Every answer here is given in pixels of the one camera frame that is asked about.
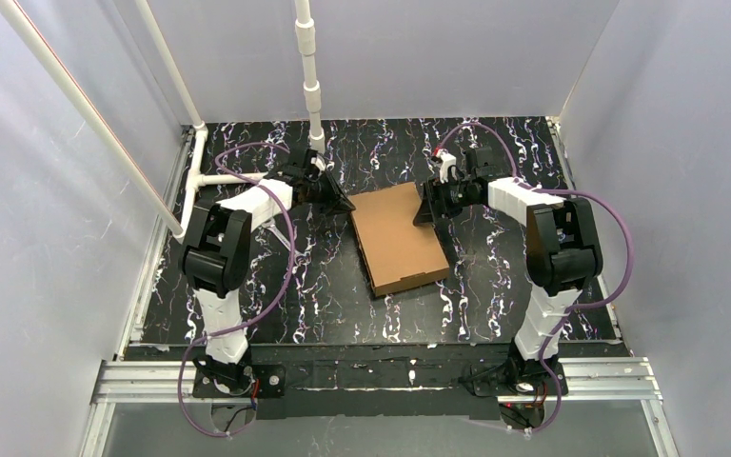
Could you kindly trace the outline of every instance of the black marbled floor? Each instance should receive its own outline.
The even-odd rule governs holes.
[[[464,119],[325,122],[326,159],[344,191],[356,193],[431,176],[430,152]],[[529,184],[564,188],[562,170],[543,118],[490,118],[518,157]],[[203,173],[216,173],[213,157],[238,144],[271,141],[290,148],[308,144],[306,122],[210,125]],[[494,144],[488,133],[464,129],[450,150]],[[244,172],[266,171],[283,153],[250,149],[229,158]],[[210,187],[201,196],[235,195],[243,186]],[[178,198],[180,213],[183,191]],[[323,217],[309,206],[290,212],[298,256],[293,283],[280,308],[248,335],[252,343],[447,343],[510,342],[522,324],[531,285],[525,276],[524,229],[498,211],[480,206],[445,222],[439,237],[450,260],[440,283],[373,298],[353,227],[347,216]],[[286,233],[281,216],[276,228]],[[267,306],[278,290],[287,249],[274,233],[254,233],[253,262],[240,294],[244,317]],[[177,268],[180,245],[169,237],[161,256],[144,324],[142,344],[185,345],[203,331],[200,309]],[[597,299],[597,285],[582,301]],[[564,339],[614,339],[605,309],[576,312]]]

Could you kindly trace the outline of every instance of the cardboard box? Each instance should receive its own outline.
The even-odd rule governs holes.
[[[349,197],[371,288],[381,296],[442,280],[449,264],[432,226],[416,227],[422,199],[413,183]]]

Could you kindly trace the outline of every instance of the white backdrop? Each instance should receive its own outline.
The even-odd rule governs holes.
[[[291,0],[149,2],[206,121],[307,118]],[[321,114],[558,115],[617,3],[313,0]],[[116,6],[187,123],[135,5]]]
[[[577,187],[632,228],[623,337],[680,454],[731,455],[731,2],[622,0],[562,122]],[[620,231],[596,220],[615,287]]]
[[[181,128],[112,5],[21,3],[163,190]],[[154,218],[0,15],[0,456],[76,455]]]

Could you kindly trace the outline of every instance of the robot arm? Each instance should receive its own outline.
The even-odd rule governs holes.
[[[271,190],[285,209],[303,203],[320,204],[321,212],[326,214],[354,209],[313,149],[292,152],[287,163],[272,170],[257,187],[216,203],[197,202],[184,238],[180,267],[195,292],[209,334],[242,323],[239,287],[250,264],[250,234],[281,213],[261,188]],[[244,329],[209,338],[207,360],[197,368],[235,389],[246,351]]]
[[[511,382],[542,378],[540,349],[548,332],[603,266],[592,208],[583,198],[548,195],[504,176],[489,147],[470,149],[464,155],[466,173],[452,165],[451,154],[438,152],[434,162],[449,165],[424,183],[422,205],[413,222],[435,223],[482,204],[525,226],[525,262],[533,287],[505,375]],[[552,338],[543,352],[549,365],[557,363],[558,344],[559,338]]]

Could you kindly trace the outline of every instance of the metal frame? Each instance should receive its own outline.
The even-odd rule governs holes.
[[[192,140],[194,139],[194,133],[194,128],[190,128],[185,132],[184,144],[181,146],[180,156],[175,161],[172,172],[169,175],[169,184],[164,192],[164,201],[171,209],[174,209],[175,199],[181,188],[181,177],[186,166]],[[138,283],[133,292],[133,296],[136,297],[135,302],[130,310],[128,321],[125,323],[125,329],[122,331],[119,345],[116,347],[115,353],[117,360],[124,358],[125,350],[128,346],[141,341],[144,320],[147,317],[147,309],[149,307],[149,297],[152,294],[152,278],[158,266],[161,252],[164,250],[164,245],[167,242],[168,233],[169,229],[167,226],[162,223],[160,218],[156,219],[155,225],[152,228],[152,237],[147,247],[147,254],[145,254],[144,264],[142,264],[141,274],[139,274]]]
[[[668,421],[662,411],[662,401],[641,400],[641,405],[648,423],[648,429],[651,432],[651,440],[657,449],[657,455],[660,457],[678,457],[680,453],[677,451],[677,445],[674,444],[674,437],[671,435]]]
[[[645,357],[563,358],[561,363],[570,393],[565,401],[640,400],[661,457],[677,456],[671,432],[662,412],[662,392]],[[106,362],[102,366],[80,455],[102,455],[113,410],[119,403],[177,403],[180,362]],[[236,404],[247,399],[202,399],[191,396],[194,367],[184,372],[184,401],[187,403]],[[532,396],[500,396],[499,403],[528,403]],[[553,396],[547,401],[555,401]]]

